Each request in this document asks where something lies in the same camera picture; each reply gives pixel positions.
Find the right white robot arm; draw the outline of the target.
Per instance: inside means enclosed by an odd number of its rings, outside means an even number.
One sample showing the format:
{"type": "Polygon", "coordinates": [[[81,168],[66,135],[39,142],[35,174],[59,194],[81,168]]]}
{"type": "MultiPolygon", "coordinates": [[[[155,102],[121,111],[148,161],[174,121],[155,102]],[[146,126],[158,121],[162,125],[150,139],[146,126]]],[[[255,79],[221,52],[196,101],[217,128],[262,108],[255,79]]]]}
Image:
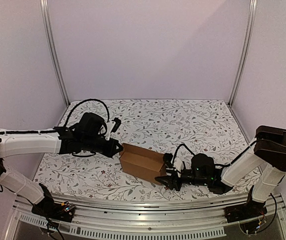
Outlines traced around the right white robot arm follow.
{"type": "Polygon", "coordinates": [[[193,154],[191,167],[176,159],[177,154],[166,153],[163,162],[166,175],[155,180],[171,190],[179,191],[183,184],[206,186],[214,194],[222,195],[249,172],[266,164],[261,179],[253,186],[250,200],[242,205],[241,214],[252,218],[260,211],[268,195],[286,175],[286,129],[261,125],[249,145],[228,164],[215,163],[203,153],[193,154]]]}

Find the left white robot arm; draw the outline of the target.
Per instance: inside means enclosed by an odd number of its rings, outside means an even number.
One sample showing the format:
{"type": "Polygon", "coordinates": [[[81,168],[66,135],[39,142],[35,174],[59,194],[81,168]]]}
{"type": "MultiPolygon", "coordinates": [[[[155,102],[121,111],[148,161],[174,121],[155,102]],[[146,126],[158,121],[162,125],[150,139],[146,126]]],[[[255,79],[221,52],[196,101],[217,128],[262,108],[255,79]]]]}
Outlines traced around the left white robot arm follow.
{"type": "Polygon", "coordinates": [[[6,168],[3,160],[37,153],[75,156],[82,151],[90,152],[92,156],[99,153],[112,158],[123,150],[119,141],[111,138],[120,125],[118,118],[105,121],[99,115],[87,112],[70,127],[27,131],[0,129],[0,185],[29,200],[46,217],[52,217],[57,213],[57,206],[48,189],[6,168]]]}

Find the brown cardboard box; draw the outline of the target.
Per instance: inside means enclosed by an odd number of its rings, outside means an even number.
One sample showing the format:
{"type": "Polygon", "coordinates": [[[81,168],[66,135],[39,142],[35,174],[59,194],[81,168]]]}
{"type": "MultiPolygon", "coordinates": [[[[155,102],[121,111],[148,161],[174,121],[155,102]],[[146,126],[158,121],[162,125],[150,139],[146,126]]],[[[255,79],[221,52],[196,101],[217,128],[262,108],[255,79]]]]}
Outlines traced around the brown cardboard box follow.
{"type": "Polygon", "coordinates": [[[163,154],[150,149],[123,143],[120,163],[124,173],[159,185],[155,178],[166,175],[163,154]]]}

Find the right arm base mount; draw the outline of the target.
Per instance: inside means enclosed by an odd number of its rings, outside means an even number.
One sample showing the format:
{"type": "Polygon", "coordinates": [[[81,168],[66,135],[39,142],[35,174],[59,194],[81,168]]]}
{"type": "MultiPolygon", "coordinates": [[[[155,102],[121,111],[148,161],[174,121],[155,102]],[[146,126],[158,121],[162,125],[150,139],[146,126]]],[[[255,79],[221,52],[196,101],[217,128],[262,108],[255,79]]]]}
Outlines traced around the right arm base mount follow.
{"type": "Polygon", "coordinates": [[[225,218],[228,223],[255,218],[267,213],[266,202],[256,202],[253,200],[253,188],[254,186],[251,187],[245,203],[224,208],[225,218]]]}

